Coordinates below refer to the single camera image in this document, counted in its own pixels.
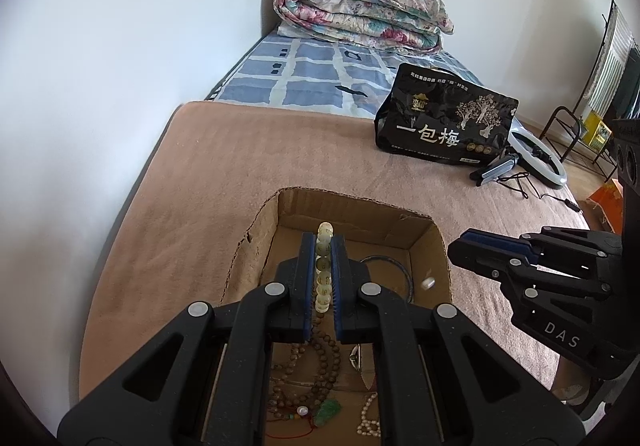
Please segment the folded floral quilt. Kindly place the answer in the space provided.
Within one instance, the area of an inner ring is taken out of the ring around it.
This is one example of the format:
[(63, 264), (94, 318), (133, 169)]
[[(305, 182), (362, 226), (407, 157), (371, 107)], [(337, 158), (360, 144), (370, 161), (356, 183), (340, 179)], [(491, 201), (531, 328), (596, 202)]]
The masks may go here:
[(442, 0), (273, 0), (281, 25), (296, 36), (429, 54), (454, 32)]

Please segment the blue checked bed sheet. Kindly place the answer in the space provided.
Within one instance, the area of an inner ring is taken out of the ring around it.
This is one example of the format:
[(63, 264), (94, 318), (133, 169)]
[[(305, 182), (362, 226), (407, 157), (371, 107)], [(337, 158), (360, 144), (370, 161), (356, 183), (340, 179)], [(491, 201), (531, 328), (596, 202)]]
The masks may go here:
[(478, 82), (473, 72), (444, 50), (416, 57), (346, 42), (286, 37), (273, 31), (235, 63), (207, 98), (372, 119), (403, 63), (439, 68)]

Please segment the green jade pendant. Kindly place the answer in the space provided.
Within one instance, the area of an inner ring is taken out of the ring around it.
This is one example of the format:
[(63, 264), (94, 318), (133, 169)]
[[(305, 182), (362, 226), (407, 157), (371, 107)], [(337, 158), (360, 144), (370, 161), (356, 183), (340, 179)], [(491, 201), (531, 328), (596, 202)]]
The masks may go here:
[(342, 410), (342, 405), (338, 400), (323, 400), (323, 402), (319, 405), (317, 410), (314, 412), (314, 418), (312, 418), (312, 422), (314, 422), (315, 428), (323, 428), (326, 426), (332, 419), (334, 419), (337, 414), (339, 414)]

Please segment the orange cardboard box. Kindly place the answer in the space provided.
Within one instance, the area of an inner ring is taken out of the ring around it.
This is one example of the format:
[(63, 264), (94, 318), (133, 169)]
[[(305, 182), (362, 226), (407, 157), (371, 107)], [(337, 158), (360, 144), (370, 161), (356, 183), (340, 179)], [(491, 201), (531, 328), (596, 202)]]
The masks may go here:
[(586, 203), (602, 227), (621, 235), (623, 230), (623, 186), (616, 178), (609, 179), (586, 198)]

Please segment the white pearl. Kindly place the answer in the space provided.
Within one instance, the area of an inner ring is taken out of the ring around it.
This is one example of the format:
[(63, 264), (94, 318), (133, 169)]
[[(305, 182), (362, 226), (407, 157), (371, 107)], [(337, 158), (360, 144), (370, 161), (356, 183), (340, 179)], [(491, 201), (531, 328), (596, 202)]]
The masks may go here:
[(309, 409), (307, 406), (298, 406), (296, 412), (299, 416), (305, 417), (308, 414)]

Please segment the black snack bag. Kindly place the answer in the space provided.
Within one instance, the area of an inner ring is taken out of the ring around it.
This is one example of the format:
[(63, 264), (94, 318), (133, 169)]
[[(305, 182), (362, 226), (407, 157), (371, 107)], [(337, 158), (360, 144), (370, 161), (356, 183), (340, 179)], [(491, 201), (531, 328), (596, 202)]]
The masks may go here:
[(518, 100), (440, 68), (399, 65), (374, 119), (383, 151), (445, 164), (485, 166), (508, 145)]

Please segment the blue bangle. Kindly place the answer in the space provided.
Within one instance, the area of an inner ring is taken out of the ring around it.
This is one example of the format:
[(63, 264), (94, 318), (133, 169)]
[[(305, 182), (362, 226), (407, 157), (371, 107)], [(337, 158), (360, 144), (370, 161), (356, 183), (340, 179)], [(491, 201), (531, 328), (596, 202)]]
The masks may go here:
[(401, 295), (407, 303), (414, 300), (413, 276), (399, 259), (386, 255), (370, 255), (360, 259), (367, 266), (372, 281)]

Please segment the black metal rack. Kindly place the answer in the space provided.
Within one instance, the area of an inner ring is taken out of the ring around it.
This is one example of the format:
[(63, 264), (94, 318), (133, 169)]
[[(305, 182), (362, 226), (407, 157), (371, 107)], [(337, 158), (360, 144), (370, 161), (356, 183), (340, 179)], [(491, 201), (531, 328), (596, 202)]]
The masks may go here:
[[(616, 0), (610, 0), (608, 14), (610, 13), (613, 2), (616, 2)], [(597, 57), (602, 46), (606, 22), (608, 22), (608, 14), (603, 17), (604, 31)], [(587, 82), (584, 88), (582, 88), (582, 92), (579, 94), (573, 108), (557, 106), (550, 115), (547, 124), (544, 125), (540, 139), (544, 143), (550, 143), (552, 152), (560, 159), (561, 163), (572, 164), (586, 172), (609, 180), (617, 169), (617, 163), (611, 157), (610, 152), (606, 150), (606, 143), (603, 143), (601, 148), (596, 149), (590, 146), (585, 140), (585, 137), (588, 135), (587, 120), (589, 114), (593, 111), (589, 109), (587, 101), (582, 95), (586, 91), (587, 83), (596, 60), (593, 62), (587, 77)]]

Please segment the hanging clothes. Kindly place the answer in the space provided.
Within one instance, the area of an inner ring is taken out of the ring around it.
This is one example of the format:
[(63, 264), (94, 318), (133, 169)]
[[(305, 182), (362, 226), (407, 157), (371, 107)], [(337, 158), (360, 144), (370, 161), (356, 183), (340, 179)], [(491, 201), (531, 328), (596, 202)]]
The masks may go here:
[(618, 8), (612, 3), (608, 22), (606, 22), (602, 46), (590, 74), (587, 88), (582, 97), (589, 109), (599, 117), (604, 117), (611, 106), (629, 58), (631, 49), (636, 46), (634, 34)]

